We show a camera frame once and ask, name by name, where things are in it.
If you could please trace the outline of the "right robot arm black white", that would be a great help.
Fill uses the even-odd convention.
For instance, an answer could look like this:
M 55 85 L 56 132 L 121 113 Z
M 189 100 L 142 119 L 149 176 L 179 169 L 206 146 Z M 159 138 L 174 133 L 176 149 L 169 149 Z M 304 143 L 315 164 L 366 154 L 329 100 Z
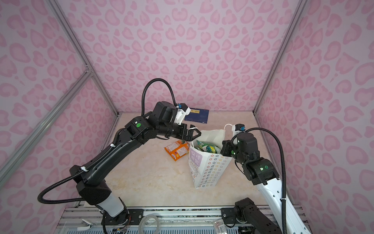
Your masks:
M 221 153 L 241 164 L 242 173 L 263 195 L 275 218 L 271 221 L 251 199 L 245 198 L 235 202 L 233 215 L 224 219 L 227 226 L 250 224 L 251 232 L 259 234 L 310 233 L 287 196 L 285 170 L 278 173 L 270 160 L 260 156 L 250 129 L 235 131 L 231 140 L 223 141 Z

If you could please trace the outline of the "white paper bag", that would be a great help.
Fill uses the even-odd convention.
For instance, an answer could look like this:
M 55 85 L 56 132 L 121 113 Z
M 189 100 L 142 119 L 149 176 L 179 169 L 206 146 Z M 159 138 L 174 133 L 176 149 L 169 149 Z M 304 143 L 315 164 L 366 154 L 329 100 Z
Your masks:
M 212 143 L 222 149 L 225 140 L 225 129 L 201 131 L 201 136 L 190 142 L 189 166 L 194 187 L 206 189 L 216 186 L 232 158 L 220 153 L 212 154 L 196 149 L 196 141 Z

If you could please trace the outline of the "green snack packet back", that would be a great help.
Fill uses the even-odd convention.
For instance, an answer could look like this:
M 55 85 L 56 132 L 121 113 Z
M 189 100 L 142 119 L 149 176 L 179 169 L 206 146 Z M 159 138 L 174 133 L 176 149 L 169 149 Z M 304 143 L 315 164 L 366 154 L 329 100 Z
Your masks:
M 202 151 L 202 152 L 206 152 L 206 153 L 212 153 L 212 154 L 219 154 L 221 153 L 221 149 L 212 144 L 212 143 L 209 143 L 209 142 L 205 142 L 205 141 L 196 141 L 196 149 Z

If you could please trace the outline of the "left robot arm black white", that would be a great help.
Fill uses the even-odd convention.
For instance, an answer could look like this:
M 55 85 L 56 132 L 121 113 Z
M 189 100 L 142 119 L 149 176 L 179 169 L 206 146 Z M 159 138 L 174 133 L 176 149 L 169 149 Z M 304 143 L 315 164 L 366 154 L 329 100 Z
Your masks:
M 103 152 L 83 166 L 74 165 L 70 175 L 84 201 L 97 207 L 103 215 L 102 225 L 129 224 L 130 214 L 124 202 L 108 187 L 106 176 L 128 155 L 159 136 L 192 141 L 201 135 L 183 123 L 191 109 L 184 103 L 173 105 L 159 101 L 151 112 L 133 118 L 119 129 Z

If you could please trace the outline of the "orange snack packet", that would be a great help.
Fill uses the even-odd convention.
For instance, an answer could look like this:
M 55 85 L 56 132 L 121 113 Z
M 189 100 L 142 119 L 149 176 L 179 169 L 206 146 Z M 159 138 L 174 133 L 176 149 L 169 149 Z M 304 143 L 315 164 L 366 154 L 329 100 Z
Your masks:
M 180 158 L 189 153 L 190 145 L 184 140 L 178 140 L 166 146 L 164 149 L 174 161 L 178 161 Z

